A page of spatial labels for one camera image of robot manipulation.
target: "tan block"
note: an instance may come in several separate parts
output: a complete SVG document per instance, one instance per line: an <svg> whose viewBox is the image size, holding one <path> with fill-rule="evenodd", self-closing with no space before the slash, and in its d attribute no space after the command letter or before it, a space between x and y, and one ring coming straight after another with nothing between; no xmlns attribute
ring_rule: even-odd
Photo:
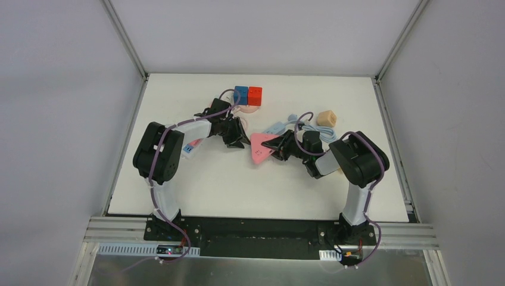
<svg viewBox="0 0 505 286"><path fill-rule="evenodd" d="M317 116L317 125L326 127L335 127L336 115L331 110L326 110Z"/></svg>

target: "white wall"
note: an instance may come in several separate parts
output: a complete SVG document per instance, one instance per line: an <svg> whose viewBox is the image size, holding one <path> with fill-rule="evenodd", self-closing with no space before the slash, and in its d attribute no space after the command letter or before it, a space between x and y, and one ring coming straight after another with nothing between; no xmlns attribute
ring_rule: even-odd
<svg viewBox="0 0 505 286"><path fill-rule="evenodd" d="M382 85L453 285L505 279L504 51L505 1L434 0Z"/></svg>
<svg viewBox="0 0 505 286"><path fill-rule="evenodd" d="M99 0L0 2L0 285L66 285L141 79Z"/></svg>
<svg viewBox="0 0 505 286"><path fill-rule="evenodd" d="M419 0L113 0L148 72L374 75Z"/></svg>

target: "light blue cable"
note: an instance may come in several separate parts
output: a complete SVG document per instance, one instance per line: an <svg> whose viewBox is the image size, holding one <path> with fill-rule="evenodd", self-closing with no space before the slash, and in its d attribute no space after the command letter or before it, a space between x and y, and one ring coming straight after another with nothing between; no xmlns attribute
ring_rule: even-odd
<svg viewBox="0 0 505 286"><path fill-rule="evenodd" d="M288 122L284 123L284 126L287 126L289 124L295 124L297 122L298 116L296 114L292 114L288 117ZM312 125L303 125L302 126L303 130L312 130L312 131L319 131L319 138L321 138L322 141L325 141L326 143L332 143L337 140L335 130L331 127L326 127L326 126L312 126Z"/></svg>

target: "white table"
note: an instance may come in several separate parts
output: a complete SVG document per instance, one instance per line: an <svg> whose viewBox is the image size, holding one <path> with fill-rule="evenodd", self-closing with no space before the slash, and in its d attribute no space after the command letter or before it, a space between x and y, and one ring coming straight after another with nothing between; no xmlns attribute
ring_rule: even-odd
<svg viewBox="0 0 505 286"><path fill-rule="evenodd" d="M367 77L152 74L109 213L147 215L153 211L148 187L132 164L148 123L190 119L208 107L221 91L235 85L263 87L261 109L252 114L236 114L249 122L248 135L261 132L274 122L285 122L291 113L313 111L317 116L325 110L333 110L338 117L337 136L349 130L363 131L391 162L390 170L375 189L370 218L408 221L372 81ZM185 216L337 219L348 189L342 173L316 180L294 157L286 162L269 158L255 165L249 146L244 150L226 148L219 136L207 138L192 160L182 158L173 182Z"/></svg>

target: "pink circular object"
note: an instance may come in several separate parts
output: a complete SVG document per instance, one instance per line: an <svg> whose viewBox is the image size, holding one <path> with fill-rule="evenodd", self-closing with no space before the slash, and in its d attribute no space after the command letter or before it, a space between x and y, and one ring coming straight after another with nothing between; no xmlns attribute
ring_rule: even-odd
<svg viewBox="0 0 505 286"><path fill-rule="evenodd" d="M258 110L260 107L259 106L254 106L254 105L239 105L238 108L243 113L253 113L256 110Z"/></svg>

